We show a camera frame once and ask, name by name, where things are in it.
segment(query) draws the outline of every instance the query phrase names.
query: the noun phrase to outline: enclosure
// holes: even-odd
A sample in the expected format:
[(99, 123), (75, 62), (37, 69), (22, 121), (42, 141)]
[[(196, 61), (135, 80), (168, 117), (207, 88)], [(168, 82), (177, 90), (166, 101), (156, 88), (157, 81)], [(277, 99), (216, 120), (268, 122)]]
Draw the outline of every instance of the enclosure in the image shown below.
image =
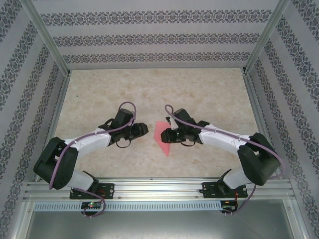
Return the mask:
[[(319, 238), (318, 0), (0, 5), (1, 238)], [(124, 101), (149, 133), (77, 161), (115, 185), (106, 213), (83, 218), (81, 200), (49, 190), (33, 166), (51, 138), (93, 131)], [(286, 174), (222, 215), (202, 183), (239, 159), (199, 144), (173, 144), (166, 157), (153, 138), (165, 104), (224, 130), (260, 132)]]

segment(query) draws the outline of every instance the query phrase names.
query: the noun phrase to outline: patterned wall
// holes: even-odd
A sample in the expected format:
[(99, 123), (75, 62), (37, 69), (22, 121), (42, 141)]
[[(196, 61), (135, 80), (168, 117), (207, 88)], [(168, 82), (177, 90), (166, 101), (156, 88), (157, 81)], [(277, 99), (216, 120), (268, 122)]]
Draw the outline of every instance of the patterned wall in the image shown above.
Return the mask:
[(0, 0), (0, 239), (42, 152), (63, 75), (18, 0)]
[(278, 0), (35, 0), (70, 69), (243, 67)]
[(275, 150), (319, 238), (319, 1), (292, 0), (250, 72)]

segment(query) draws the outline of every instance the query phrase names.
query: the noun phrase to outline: marble floor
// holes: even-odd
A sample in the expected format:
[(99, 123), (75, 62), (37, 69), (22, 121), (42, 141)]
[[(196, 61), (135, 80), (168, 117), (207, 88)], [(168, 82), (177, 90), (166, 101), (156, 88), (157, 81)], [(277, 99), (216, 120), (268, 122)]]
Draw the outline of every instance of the marble floor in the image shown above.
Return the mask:
[(136, 104), (136, 122), (146, 123), (149, 133), (128, 148), (112, 145), (79, 158), (78, 170), (96, 177), (218, 177), (240, 165), (237, 156), (200, 144), (172, 144), (166, 157), (153, 138), (156, 121), (167, 116), (165, 104), (231, 132), (257, 131), (239, 68), (170, 68), (74, 70), (55, 135), (89, 133), (113, 118), (123, 101)]

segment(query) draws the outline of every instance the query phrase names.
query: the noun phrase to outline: metal bracket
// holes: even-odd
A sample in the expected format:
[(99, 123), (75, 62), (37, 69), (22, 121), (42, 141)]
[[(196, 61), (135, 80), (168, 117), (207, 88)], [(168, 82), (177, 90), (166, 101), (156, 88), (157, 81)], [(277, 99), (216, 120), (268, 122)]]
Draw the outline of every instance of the metal bracket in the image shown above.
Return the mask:
[(239, 186), (236, 189), (229, 189), (222, 193), (218, 188), (218, 182), (205, 182), (202, 183), (203, 189), (199, 192), (203, 194), (204, 198), (247, 198), (247, 189), (246, 185)]
[[(103, 199), (113, 199), (114, 183), (99, 183), (96, 194)], [(96, 197), (71, 189), (70, 199), (96, 199)]]

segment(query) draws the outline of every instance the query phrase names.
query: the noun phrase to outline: metal base plate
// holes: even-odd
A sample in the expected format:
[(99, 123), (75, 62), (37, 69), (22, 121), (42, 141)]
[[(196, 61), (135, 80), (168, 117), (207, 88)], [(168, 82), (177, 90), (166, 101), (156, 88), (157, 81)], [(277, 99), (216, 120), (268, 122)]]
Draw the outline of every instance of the metal base plate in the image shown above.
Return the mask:
[[(114, 195), (114, 184), (113, 183), (99, 183), (97, 195), (104, 199), (113, 199)], [(97, 199), (87, 193), (82, 193), (74, 189), (70, 192), (70, 199)]]
[(203, 190), (200, 192), (204, 195), (204, 198), (235, 198), (235, 193), (238, 193), (238, 198), (247, 198), (247, 189), (246, 185), (239, 186), (236, 189), (229, 189), (226, 192), (226, 195), (223, 195), (222, 192), (218, 189), (217, 182), (205, 182), (202, 183)]

